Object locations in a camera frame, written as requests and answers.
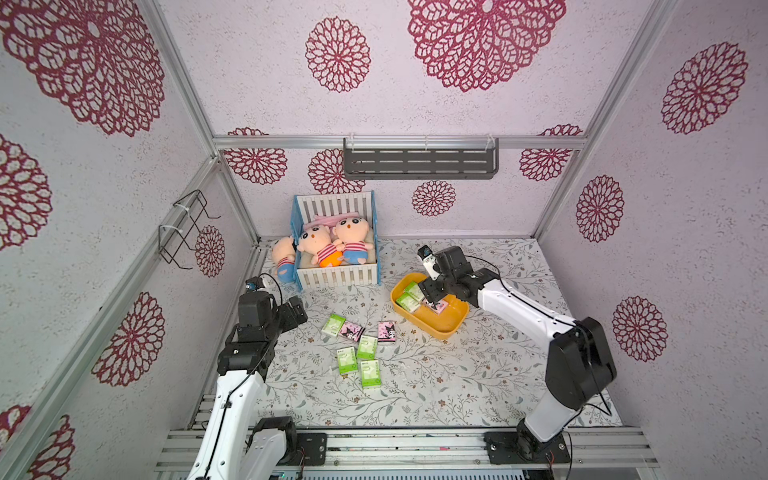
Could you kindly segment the green tissue pack bottom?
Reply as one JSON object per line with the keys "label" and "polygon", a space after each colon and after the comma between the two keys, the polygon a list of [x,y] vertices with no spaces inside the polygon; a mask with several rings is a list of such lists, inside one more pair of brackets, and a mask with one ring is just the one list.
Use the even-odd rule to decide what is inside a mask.
{"label": "green tissue pack bottom", "polygon": [[361,386],[364,389],[380,387],[381,368],[379,360],[363,360],[359,364]]}

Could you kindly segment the yellow plastic storage box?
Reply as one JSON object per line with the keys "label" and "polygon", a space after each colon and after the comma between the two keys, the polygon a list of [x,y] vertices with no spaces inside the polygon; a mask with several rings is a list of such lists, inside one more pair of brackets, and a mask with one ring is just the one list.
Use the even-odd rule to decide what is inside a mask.
{"label": "yellow plastic storage box", "polygon": [[447,340],[457,332],[467,317],[470,304],[457,299],[454,295],[447,295],[444,300],[447,306],[440,313],[436,313],[428,306],[420,306],[414,312],[409,312],[397,303],[397,299],[405,293],[405,288],[410,283],[419,283],[428,276],[423,273],[409,273],[403,277],[391,290],[390,299],[395,312],[411,322],[416,327],[439,340]]}

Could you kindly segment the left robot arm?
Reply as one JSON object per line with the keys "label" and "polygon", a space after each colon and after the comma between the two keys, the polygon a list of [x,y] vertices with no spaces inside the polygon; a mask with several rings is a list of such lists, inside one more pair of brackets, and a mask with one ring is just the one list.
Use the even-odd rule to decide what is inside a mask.
{"label": "left robot arm", "polygon": [[239,298],[238,318],[218,356],[211,417],[187,477],[270,479],[280,466],[323,466],[327,434],[300,434],[289,416],[254,419],[278,337],[307,321],[303,303],[249,291]]}

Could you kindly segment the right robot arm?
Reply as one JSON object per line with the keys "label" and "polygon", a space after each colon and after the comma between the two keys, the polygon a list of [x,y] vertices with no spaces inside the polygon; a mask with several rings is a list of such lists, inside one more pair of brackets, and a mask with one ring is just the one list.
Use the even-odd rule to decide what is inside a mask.
{"label": "right robot arm", "polygon": [[495,265],[474,268],[458,246],[435,252],[424,245],[418,257],[428,274],[418,286],[428,301],[452,295],[507,321],[544,350],[545,394],[516,426],[509,449],[526,463],[554,461],[566,427],[617,377],[603,326],[544,307],[512,287]]}

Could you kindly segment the pink kuromi tissue pack bottom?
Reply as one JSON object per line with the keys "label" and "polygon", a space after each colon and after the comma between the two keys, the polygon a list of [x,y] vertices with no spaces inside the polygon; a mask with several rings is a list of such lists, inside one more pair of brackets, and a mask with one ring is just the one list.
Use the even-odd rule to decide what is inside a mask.
{"label": "pink kuromi tissue pack bottom", "polygon": [[434,311],[437,315],[440,315],[449,306],[449,303],[445,299],[442,299],[436,303],[427,302],[426,306]]}

